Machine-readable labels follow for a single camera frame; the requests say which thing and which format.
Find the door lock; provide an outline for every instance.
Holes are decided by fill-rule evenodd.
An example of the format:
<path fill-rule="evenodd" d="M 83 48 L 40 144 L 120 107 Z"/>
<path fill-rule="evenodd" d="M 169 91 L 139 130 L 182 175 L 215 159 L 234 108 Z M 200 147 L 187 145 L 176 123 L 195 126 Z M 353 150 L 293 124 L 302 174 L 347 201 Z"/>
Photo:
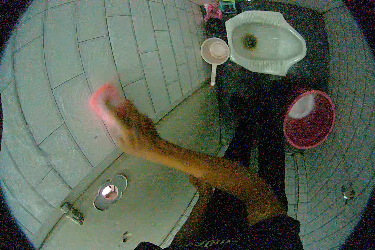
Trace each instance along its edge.
<path fill-rule="evenodd" d="M 65 213 L 65 217 L 79 224 L 80 226 L 84 224 L 84 215 L 76 210 L 76 208 L 71 206 L 70 203 L 65 201 L 61 205 L 61 212 Z"/>

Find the gray tiled wall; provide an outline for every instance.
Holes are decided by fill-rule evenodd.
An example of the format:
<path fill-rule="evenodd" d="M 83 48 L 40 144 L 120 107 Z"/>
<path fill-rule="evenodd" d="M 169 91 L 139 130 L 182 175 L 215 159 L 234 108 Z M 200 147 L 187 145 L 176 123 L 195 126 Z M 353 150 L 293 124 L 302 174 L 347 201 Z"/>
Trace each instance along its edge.
<path fill-rule="evenodd" d="M 53 209 L 116 151 L 107 121 L 86 108 L 91 93 L 119 82 L 157 122 L 205 81 L 198 14 L 187 0 L 36 0 L 27 8 L 0 64 L 0 177 L 25 233 L 39 234 L 34 243 Z"/>
<path fill-rule="evenodd" d="M 326 11 L 330 49 L 330 97 L 336 123 L 323 145 L 307 150 L 309 249 L 339 246 L 355 227 L 375 183 L 375 62 L 349 10 Z M 345 205 L 341 186 L 352 183 Z"/>

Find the hand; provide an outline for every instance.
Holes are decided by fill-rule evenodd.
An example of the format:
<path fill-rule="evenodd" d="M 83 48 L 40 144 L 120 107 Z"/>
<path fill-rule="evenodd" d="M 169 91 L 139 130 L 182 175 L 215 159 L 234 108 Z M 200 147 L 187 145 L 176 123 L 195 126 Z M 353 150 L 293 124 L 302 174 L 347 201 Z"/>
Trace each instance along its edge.
<path fill-rule="evenodd" d="M 189 175 L 189 181 L 199 192 L 200 198 L 210 198 L 213 194 L 213 187 L 199 178 Z"/>
<path fill-rule="evenodd" d="M 106 102 L 105 106 L 110 126 L 117 135 L 115 140 L 125 153 L 145 158 L 158 146 L 161 138 L 153 121 L 140 113 L 131 101 L 118 106 Z"/>

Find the pink bucket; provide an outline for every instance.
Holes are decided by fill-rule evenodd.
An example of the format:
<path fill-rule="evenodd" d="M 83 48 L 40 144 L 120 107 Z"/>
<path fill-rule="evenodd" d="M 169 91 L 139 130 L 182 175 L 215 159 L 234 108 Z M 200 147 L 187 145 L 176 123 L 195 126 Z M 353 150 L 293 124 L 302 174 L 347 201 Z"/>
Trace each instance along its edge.
<path fill-rule="evenodd" d="M 332 100 L 319 90 L 294 92 L 284 119 L 284 135 L 295 148 L 309 149 L 323 143 L 335 123 Z"/>

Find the toilet drain hole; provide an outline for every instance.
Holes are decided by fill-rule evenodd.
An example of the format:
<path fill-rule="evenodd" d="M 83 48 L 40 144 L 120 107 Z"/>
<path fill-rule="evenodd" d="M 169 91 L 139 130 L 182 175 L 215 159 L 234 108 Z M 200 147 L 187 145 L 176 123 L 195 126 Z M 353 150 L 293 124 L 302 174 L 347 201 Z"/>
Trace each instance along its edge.
<path fill-rule="evenodd" d="M 241 38 L 241 43 L 247 50 L 254 50 L 257 46 L 257 38 L 253 34 L 247 33 Z"/>

